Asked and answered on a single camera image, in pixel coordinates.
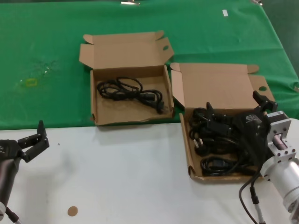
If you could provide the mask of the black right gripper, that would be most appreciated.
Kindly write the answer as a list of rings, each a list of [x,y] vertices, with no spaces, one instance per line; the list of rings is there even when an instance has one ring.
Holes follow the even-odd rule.
[[[207,128],[209,131],[227,138],[237,138],[251,156],[254,165],[261,168],[266,160],[268,125],[267,111],[276,112],[278,103],[253,91],[253,99],[258,103],[255,109],[241,111],[234,115],[216,113],[209,102],[206,103]]]

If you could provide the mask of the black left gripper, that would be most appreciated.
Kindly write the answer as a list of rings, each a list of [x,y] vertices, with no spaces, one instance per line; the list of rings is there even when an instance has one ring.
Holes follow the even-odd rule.
[[[45,151],[50,145],[42,120],[39,121],[37,133],[31,136],[15,140],[0,140],[0,161],[15,159],[20,156],[21,148],[29,148],[23,152],[21,158],[26,162],[32,161]]]

